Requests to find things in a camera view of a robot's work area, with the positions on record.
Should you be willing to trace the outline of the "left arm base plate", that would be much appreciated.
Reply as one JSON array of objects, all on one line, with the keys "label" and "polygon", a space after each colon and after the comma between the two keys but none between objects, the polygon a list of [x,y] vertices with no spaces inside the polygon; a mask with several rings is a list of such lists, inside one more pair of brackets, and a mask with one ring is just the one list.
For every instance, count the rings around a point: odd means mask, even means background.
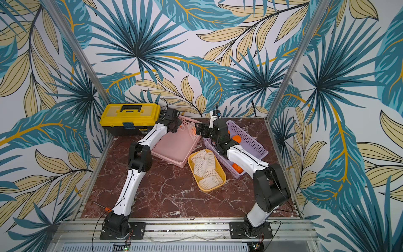
[{"label": "left arm base plate", "polygon": [[142,240],[145,233],[145,222],[128,222],[123,224],[111,224],[109,222],[103,225],[101,240]]}]

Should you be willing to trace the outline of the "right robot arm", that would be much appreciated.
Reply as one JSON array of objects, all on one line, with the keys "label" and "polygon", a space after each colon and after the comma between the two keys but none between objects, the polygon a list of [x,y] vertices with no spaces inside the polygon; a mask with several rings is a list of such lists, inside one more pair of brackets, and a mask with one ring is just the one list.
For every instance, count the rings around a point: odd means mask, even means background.
[{"label": "right robot arm", "polygon": [[231,223],[232,238],[256,238],[270,228],[267,222],[271,213],[291,197],[287,180],[279,164],[268,164],[245,150],[230,137],[223,118],[213,119],[210,125],[196,123],[196,134],[209,138],[219,155],[240,166],[254,183],[255,204],[243,222]]}]

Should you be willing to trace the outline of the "white foam net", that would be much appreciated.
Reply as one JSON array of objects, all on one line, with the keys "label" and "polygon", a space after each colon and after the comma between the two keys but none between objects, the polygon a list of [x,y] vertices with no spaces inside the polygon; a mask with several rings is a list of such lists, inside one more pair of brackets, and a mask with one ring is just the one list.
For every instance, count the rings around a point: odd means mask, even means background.
[{"label": "white foam net", "polygon": [[207,152],[204,157],[206,163],[206,170],[215,170],[216,168],[216,160],[213,152]]},{"label": "white foam net", "polygon": [[211,190],[223,183],[221,178],[215,177],[215,176],[209,176],[206,178],[203,178],[199,181],[198,185],[202,190]]},{"label": "white foam net", "polygon": [[205,172],[207,171],[208,164],[204,159],[198,159],[194,165],[194,174],[199,177],[204,177]]},{"label": "white foam net", "polygon": [[192,160],[193,163],[196,163],[196,161],[197,161],[198,159],[202,159],[202,160],[203,160],[203,159],[205,158],[206,154],[207,154],[206,150],[198,151],[197,153],[195,153],[195,154],[191,157],[191,160]]}]

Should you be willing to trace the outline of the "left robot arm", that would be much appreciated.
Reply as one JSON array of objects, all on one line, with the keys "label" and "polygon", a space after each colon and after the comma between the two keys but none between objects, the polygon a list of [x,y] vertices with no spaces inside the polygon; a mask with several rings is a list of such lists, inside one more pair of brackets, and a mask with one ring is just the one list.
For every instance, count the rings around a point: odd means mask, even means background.
[{"label": "left robot arm", "polygon": [[177,132],[181,124],[179,111],[167,108],[145,137],[139,142],[131,143],[127,179],[115,206],[103,222],[102,230],[105,234],[110,234],[116,239],[126,239],[130,236],[129,217],[132,205],[142,179],[152,166],[152,149],[168,132]]}]

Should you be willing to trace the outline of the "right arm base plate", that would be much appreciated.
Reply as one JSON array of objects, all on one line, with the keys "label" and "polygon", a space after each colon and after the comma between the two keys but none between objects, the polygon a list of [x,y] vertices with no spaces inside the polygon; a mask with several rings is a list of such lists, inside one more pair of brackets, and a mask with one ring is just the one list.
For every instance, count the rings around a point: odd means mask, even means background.
[{"label": "right arm base plate", "polygon": [[231,239],[273,238],[272,229],[268,222],[258,227],[253,227],[246,221],[230,222],[229,231]]}]

